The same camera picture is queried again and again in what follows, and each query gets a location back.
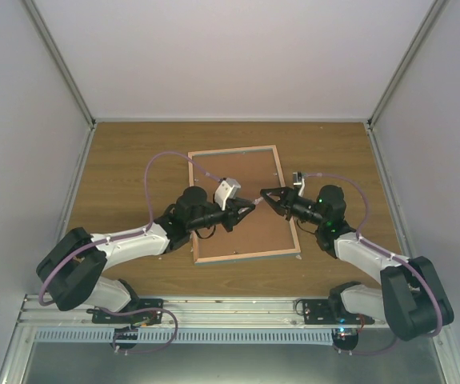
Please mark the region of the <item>turquoise picture frame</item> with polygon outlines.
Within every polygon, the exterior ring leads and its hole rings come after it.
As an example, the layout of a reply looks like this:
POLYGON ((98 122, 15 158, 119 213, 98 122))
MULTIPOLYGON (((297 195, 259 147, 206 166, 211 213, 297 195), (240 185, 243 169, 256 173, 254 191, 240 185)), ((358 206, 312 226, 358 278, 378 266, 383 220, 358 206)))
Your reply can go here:
MULTIPOLYGON (((189 165, 189 182, 203 188, 210 201, 218 184, 201 169, 214 176, 237 180, 241 189, 236 196, 251 201, 261 197, 261 189, 285 185, 275 145, 195 151, 188 156, 195 162, 189 165)), ((231 232, 218 225, 213 235, 209 230, 201 230, 200 234, 193 238, 194 263, 199 266, 300 254, 294 222, 277 215, 265 201, 231 232)))

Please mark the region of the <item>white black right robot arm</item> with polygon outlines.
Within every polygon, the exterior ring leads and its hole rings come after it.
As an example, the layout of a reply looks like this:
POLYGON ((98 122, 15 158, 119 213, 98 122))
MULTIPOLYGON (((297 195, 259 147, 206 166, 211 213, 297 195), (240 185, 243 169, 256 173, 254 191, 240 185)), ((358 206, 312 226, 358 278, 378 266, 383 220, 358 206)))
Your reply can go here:
POLYGON ((347 262, 380 287, 371 289, 350 282, 334 288, 328 315, 345 324, 356 314, 381 319, 403 341, 436 336, 454 321, 454 311, 434 264, 426 257, 408 258, 370 242, 345 219, 341 187, 322 187, 315 200, 298 189, 263 189, 261 197, 280 216, 315 224, 317 244, 333 258, 347 262))

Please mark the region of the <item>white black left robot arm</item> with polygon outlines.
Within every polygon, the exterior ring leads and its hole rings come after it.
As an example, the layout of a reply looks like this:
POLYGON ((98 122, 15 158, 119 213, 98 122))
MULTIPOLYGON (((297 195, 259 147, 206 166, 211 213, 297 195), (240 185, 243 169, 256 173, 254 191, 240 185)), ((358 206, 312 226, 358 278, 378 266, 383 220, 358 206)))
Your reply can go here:
POLYGON ((132 322, 138 316, 139 296, 128 282, 103 277, 106 270, 174 252, 201 229, 221 226, 231 232, 255 207, 255 202, 237 196, 236 187, 221 182, 212 201, 203 188, 186 188, 162 215, 142 227, 112 234, 74 228, 38 264, 36 273, 42 282, 38 300, 60 311, 89 305, 121 323, 132 322))

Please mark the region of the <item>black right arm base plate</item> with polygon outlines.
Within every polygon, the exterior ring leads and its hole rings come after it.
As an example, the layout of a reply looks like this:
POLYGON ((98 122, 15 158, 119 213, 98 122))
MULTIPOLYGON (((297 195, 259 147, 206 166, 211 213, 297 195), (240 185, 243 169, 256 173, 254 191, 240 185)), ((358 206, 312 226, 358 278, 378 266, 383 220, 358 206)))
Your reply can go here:
POLYGON ((339 298, 299 298, 294 301, 294 312, 307 325, 373 325, 375 320, 346 310, 339 298))

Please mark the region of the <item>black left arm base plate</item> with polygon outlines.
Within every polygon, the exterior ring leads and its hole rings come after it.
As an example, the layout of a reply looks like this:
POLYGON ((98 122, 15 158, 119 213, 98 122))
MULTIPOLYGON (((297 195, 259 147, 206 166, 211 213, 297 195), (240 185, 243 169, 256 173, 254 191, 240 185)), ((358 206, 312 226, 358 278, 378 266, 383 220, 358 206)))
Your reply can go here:
POLYGON ((161 298, 139 298, 127 304, 117 315, 99 308, 88 309, 94 324, 128 324, 151 326, 162 321, 164 301, 161 298))

